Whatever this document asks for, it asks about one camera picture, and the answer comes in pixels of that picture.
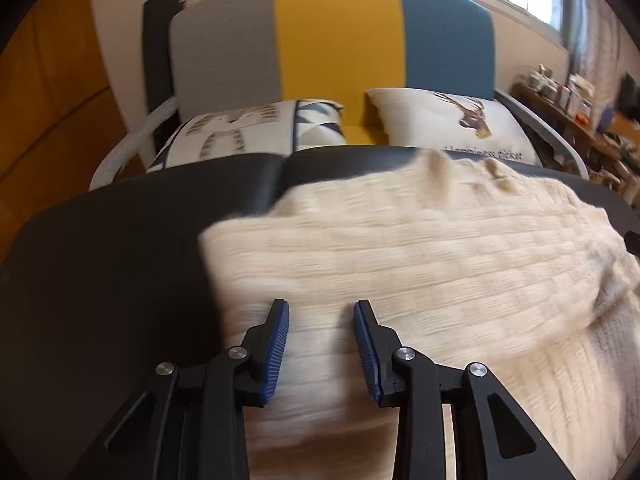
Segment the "grey yellow blue sofa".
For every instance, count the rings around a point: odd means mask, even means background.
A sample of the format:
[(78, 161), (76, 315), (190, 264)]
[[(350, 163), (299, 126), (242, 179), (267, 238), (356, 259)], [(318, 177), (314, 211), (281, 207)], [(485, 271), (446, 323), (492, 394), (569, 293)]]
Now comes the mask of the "grey yellow blue sofa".
[(495, 27), (472, 0), (203, 0), (169, 26), (174, 95), (102, 160), (102, 188), (152, 141), (189, 119), (294, 100), (340, 103), (344, 145), (392, 145), (367, 97), (408, 88), (502, 104), (532, 142), (538, 166), (585, 174), (575, 149), (496, 86)]

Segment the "white deer print pillow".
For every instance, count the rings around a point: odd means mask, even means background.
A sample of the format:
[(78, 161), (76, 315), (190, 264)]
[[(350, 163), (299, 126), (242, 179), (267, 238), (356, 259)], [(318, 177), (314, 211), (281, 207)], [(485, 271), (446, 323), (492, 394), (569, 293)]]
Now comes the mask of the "white deer print pillow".
[(496, 101), (408, 88), (371, 89), (367, 97), (393, 146), (540, 164), (523, 128)]

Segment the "cream knitted sweater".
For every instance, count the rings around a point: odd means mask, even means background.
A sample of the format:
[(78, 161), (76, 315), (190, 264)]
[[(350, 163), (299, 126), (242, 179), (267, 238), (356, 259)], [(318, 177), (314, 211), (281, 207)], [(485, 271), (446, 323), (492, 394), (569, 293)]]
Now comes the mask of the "cream knitted sweater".
[(638, 259), (558, 180), (420, 151), (292, 188), (200, 248), (227, 344), (290, 306), (276, 395), (245, 419), (255, 479), (390, 478), (397, 415), (367, 392), (361, 299), (434, 362), (486, 364), (576, 478), (611, 478), (638, 440)]

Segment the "geometric pattern pillow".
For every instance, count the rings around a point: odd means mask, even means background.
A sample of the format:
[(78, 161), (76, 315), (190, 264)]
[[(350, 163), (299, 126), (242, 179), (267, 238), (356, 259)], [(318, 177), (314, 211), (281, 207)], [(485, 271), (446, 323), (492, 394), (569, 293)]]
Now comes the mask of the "geometric pattern pillow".
[(307, 148), (344, 145), (343, 105), (326, 100), (282, 101), (195, 116), (169, 138), (149, 170), (232, 155), (288, 156)]

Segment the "right floral curtain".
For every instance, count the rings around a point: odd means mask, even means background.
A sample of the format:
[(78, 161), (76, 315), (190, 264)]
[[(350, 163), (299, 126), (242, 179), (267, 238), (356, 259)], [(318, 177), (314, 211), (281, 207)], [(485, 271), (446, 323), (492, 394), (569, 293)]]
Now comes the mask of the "right floral curtain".
[(563, 11), (570, 74), (593, 86), (590, 126), (595, 129), (618, 96), (623, 24), (606, 0), (563, 0)]

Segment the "black rolled mat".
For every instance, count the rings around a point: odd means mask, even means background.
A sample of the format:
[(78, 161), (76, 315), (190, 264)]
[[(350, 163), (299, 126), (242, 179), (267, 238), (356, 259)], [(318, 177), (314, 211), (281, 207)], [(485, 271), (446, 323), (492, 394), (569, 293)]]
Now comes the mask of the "black rolled mat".
[(146, 0), (142, 11), (142, 62), (146, 108), (154, 112), (174, 93), (169, 49), (171, 20), (183, 9), (182, 0)]

